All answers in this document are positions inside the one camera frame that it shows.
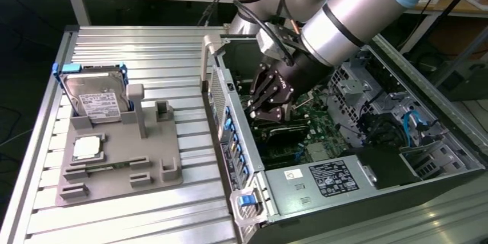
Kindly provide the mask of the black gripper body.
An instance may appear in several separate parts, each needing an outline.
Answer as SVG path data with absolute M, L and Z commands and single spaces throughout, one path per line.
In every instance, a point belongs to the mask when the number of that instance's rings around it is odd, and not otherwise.
M 272 70 L 293 88 L 290 100 L 294 102 L 328 77 L 332 67 L 324 65 L 308 52 L 296 50 L 292 57 L 292 66 L 288 66 L 284 61 L 277 61 L 272 65 Z

